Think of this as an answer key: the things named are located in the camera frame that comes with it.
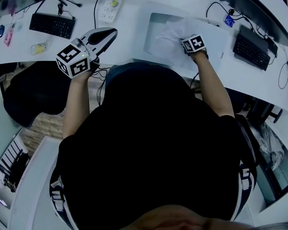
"power strip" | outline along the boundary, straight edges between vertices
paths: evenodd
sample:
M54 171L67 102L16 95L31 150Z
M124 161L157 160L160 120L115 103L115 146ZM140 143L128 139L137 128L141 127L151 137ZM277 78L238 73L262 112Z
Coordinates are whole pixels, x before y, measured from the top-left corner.
M111 5L112 0L106 0L105 5L101 8L99 19L105 23L112 23L117 16L123 0L117 0L117 6L113 7Z

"black office chair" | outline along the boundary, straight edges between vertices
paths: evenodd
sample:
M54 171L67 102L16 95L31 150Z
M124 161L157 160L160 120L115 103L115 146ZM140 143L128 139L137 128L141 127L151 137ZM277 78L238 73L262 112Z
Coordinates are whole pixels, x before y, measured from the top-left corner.
M36 62L12 78L4 108L18 124L30 127L41 112L57 115L64 110L70 82L55 61Z
M0 89L2 96L4 96L4 87L2 82L6 79L6 74L15 71L17 65L20 65L20 63L14 62L14 63L0 64Z

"floor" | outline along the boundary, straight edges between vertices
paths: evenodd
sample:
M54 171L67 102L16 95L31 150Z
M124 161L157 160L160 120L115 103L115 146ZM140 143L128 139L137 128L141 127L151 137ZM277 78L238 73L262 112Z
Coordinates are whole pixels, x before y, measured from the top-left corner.
M6 89L10 85L13 76L25 70L27 67L30 67L33 63L34 62L27 62L25 63L24 69L17 68L15 72L8 74L6 80L4 81L4 89ZM191 79L185 79L185 80L188 84L191 83ZM88 81L90 111L93 111L96 107L98 107L96 91L101 85L101 83L102 80L97 78L90 78ZM199 89L198 82L195 81L192 87L198 90ZM101 101L103 100L103 96L104 96L104 89L101 92ZM196 94L195 96L199 99L202 98L201 94ZM45 113L41 113L35 118L30 128L22 129L20 137L24 142L24 145L27 147L30 157L34 154L38 145L45 136L62 139L63 119L64 119L64 111L58 115L48 115Z

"white desk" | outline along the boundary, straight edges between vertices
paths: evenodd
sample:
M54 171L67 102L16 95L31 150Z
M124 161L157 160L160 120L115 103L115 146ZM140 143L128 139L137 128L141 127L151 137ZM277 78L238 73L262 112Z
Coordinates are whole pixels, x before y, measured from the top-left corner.
M74 0L83 3L82 8L78 8L70 3L65 7L73 16L76 17L76 25L72 34L72 39L82 36L85 32L94 27L94 4L96 0ZM98 27L115 27L118 30L118 37L110 46L110 48L100 56L100 62L104 64L124 64L130 62L131 47L133 45L134 34L136 33L136 23L139 16L138 10L145 2L156 1L172 7L177 7L188 12L195 18L205 19L205 12L208 6L216 0L124 0L124 4L114 23L97 22ZM288 31L288 7L282 0L260 0L283 24ZM102 5L104 0L100 0L98 5ZM46 0L39 9L40 13L57 14L57 0ZM0 38L0 63L16 62L16 61L39 61L39 60L55 60L55 54L60 52L68 43L66 39L51 36L48 34L28 30L31 15L37 9L38 4L30 7L23 18L18 21L24 24L21 31L13 35L10 47L5 46L3 38ZM278 76L282 65L288 59L288 48L282 46L286 53L278 48L278 57L270 65L267 71L261 71L240 60L235 59L232 52L235 35L238 33L240 23L249 27L246 21L237 21L233 28L227 27L223 20L225 12L218 5L213 5L208 13L208 19L211 22L218 23L222 28L230 32L228 45L218 70L218 76L224 86L239 92L260 98L285 110L288 110L288 84L285 89L278 87ZM0 24L10 23L11 16L3 16ZM45 42L51 39L51 46L48 51L31 56L29 48L36 43ZM288 78L288 71L284 67L280 76L280 85L284 86Z
M60 142L61 140L45 136L35 151L18 184L15 199L11 206L8 230L69 229L64 222L56 217L53 209L46 211L51 216L50 218L43 217L42 214L36 215L36 208L39 205L43 188L48 186L49 190L49 181L57 162ZM48 202L47 206L51 207L49 194L48 197L44 195L43 203L45 201ZM44 224L40 222L34 228L35 217L43 218Z

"person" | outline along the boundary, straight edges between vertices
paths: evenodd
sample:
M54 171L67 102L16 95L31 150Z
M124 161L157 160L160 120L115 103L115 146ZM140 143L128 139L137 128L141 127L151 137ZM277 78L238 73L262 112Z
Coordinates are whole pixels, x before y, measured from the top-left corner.
M72 79L50 186L72 229L250 228L229 221L245 141L206 53L190 55L202 101L171 69L129 63L112 67L90 114L92 73Z

